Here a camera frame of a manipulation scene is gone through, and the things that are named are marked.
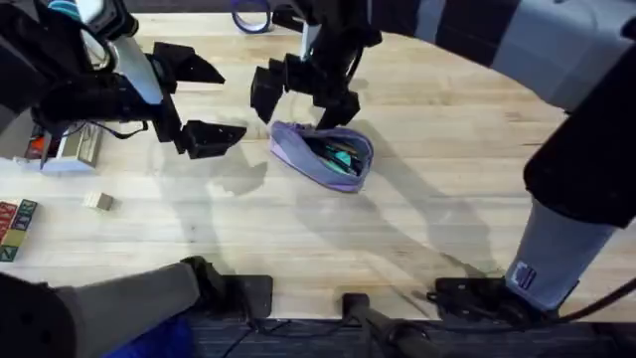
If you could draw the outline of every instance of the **wooden tabletop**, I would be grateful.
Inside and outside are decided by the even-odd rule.
[[[340,315],[344,292],[366,292],[392,317],[435,318],[418,297],[436,277],[501,275],[529,210],[522,170],[563,119],[560,110],[492,71],[417,40],[385,36],[366,51],[351,123],[377,149],[363,191],[329,191],[267,148],[249,108],[256,66],[297,53],[284,29],[246,36],[229,15],[139,15],[137,41],[193,46],[224,86],[181,84],[182,118],[248,126],[222,158],[189,160],[153,131],[105,136],[95,175],[45,177],[3,164],[0,198],[42,204],[13,264],[0,270],[52,285],[85,284],[201,255],[221,272],[274,277],[274,317]],[[313,122],[309,97],[290,93],[274,119]],[[121,125],[131,129],[133,125]],[[84,208],[91,191],[114,209]],[[562,311],[581,308],[636,273],[635,231],[619,233]],[[593,316],[634,321],[632,295]]]

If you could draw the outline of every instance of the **purple pouch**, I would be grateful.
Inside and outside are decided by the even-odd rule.
[[[305,138],[335,138],[346,141],[362,162],[359,175],[334,170],[311,150]],[[366,136],[344,127],[316,130],[311,125],[275,122],[271,127],[271,152],[292,168],[327,188],[355,193],[360,191],[371,169],[374,148]]]

